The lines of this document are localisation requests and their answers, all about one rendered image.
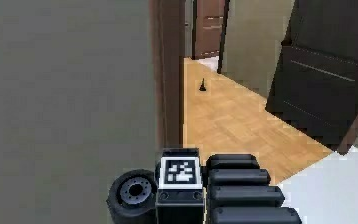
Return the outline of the dark brown room door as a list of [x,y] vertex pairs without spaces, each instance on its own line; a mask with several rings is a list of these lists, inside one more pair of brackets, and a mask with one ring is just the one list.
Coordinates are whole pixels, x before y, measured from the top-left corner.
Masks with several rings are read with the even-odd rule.
[[358,114],[358,0],[295,0],[266,110],[340,145]]

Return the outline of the reddish brown room door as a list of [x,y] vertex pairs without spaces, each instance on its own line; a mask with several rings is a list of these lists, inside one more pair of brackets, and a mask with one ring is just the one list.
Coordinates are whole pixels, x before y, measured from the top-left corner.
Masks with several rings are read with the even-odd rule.
[[195,0],[194,58],[219,54],[226,0]]

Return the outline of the brown door frame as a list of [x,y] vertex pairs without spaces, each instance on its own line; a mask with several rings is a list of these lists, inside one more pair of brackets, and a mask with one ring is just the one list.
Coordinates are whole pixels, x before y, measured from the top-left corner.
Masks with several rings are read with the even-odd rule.
[[183,145],[185,0],[149,0],[158,150]]

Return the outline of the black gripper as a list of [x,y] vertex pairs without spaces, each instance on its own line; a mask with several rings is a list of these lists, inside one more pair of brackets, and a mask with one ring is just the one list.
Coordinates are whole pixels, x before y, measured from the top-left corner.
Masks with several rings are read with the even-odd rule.
[[112,183],[106,203],[113,224],[157,224],[157,185],[150,170],[128,171]]

